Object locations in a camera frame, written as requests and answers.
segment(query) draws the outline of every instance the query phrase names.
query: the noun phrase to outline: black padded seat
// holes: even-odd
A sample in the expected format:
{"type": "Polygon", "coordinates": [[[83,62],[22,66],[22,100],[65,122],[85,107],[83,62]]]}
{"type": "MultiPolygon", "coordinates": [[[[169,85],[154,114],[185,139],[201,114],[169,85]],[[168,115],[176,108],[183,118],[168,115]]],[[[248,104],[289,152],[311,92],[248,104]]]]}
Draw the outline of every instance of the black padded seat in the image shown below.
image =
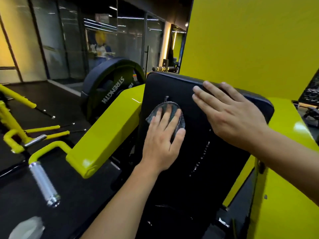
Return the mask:
{"type": "MultiPolygon", "coordinates": [[[[192,100],[192,88],[203,88],[202,83],[203,80],[174,73],[151,72],[147,76],[136,158],[142,158],[149,126],[145,119],[166,96],[181,107],[186,136],[176,161],[158,177],[136,238],[201,238],[250,156],[212,131],[205,113],[192,100]]],[[[271,102],[260,95],[238,91],[261,110],[268,123],[274,112],[271,102]]]]}

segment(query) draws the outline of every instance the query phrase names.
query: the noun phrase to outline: gray rag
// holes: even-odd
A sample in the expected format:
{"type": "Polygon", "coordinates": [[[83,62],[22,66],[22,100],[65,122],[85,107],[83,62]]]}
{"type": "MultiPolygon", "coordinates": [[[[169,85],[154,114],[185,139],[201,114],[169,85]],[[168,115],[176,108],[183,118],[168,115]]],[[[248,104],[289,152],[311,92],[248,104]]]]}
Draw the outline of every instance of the gray rag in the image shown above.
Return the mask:
{"type": "MultiPolygon", "coordinates": [[[[175,113],[177,111],[177,109],[179,109],[179,105],[175,102],[172,102],[172,101],[166,101],[166,102],[163,102],[159,105],[157,105],[154,110],[151,112],[151,114],[146,118],[146,121],[148,122],[148,124],[151,123],[151,120],[152,120],[152,117],[153,116],[156,116],[156,113],[157,113],[157,110],[161,107],[163,110],[162,110],[162,114],[165,113],[166,111],[166,108],[167,108],[167,104],[171,104],[172,105],[172,112],[171,112],[171,116],[169,118],[169,122],[173,119],[173,117],[175,116],[175,113]]],[[[177,124],[177,127],[175,129],[175,132],[172,136],[172,139],[174,139],[177,131],[180,129],[180,128],[185,128],[185,121],[184,121],[184,116],[183,116],[183,112],[181,112],[181,116],[179,118],[179,121],[178,121],[178,124],[177,124]]]]}

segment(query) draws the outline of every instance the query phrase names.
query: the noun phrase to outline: person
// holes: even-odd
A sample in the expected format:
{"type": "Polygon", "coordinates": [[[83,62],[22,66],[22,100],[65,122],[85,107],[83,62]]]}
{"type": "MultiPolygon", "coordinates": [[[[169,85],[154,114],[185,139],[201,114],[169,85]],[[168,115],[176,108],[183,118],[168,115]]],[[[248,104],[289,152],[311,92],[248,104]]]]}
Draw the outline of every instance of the person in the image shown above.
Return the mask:
{"type": "MultiPolygon", "coordinates": [[[[193,100],[207,115],[214,133],[250,152],[319,205],[318,153],[269,128],[260,110],[229,84],[220,85],[229,95],[208,81],[203,86],[214,96],[195,86],[193,100]]],[[[155,181],[177,158],[185,136],[181,128],[170,143],[181,110],[169,123],[170,113],[171,108],[167,108],[162,119],[161,111],[153,117],[141,162],[82,239],[135,238],[155,181]]]]}

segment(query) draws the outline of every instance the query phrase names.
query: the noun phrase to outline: yellow gym machine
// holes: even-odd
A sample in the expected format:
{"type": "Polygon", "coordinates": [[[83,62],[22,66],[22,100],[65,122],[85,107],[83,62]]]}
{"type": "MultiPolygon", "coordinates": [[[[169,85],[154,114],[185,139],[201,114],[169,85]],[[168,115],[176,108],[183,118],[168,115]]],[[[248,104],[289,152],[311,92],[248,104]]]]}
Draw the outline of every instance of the yellow gym machine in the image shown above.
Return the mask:
{"type": "MultiPolygon", "coordinates": [[[[11,98],[21,102],[22,104],[32,108],[36,109],[39,112],[43,113],[44,115],[49,116],[50,118],[54,119],[55,116],[49,115],[46,110],[40,110],[37,108],[37,105],[31,101],[29,101],[27,98],[19,95],[17,92],[12,91],[11,89],[5,87],[4,85],[0,84],[0,92],[3,94],[10,96],[11,98]]],[[[48,140],[53,138],[58,138],[61,136],[67,136],[70,134],[70,131],[64,131],[64,132],[58,132],[51,135],[41,135],[36,138],[32,138],[29,136],[30,133],[35,132],[45,132],[45,131],[51,131],[56,130],[59,128],[62,128],[60,125],[56,126],[48,126],[48,127],[40,127],[40,128],[33,128],[33,129],[26,129],[23,130],[20,124],[16,121],[16,119],[11,114],[9,108],[6,106],[5,102],[0,100],[0,122],[2,124],[2,129],[5,130],[3,140],[6,142],[6,144],[11,148],[11,151],[15,154],[19,154],[25,149],[39,141],[42,140],[48,140]],[[19,144],[15,139],[15,137],[18,136],[18,140],[21,139],[22,145],[19,144]]]]}

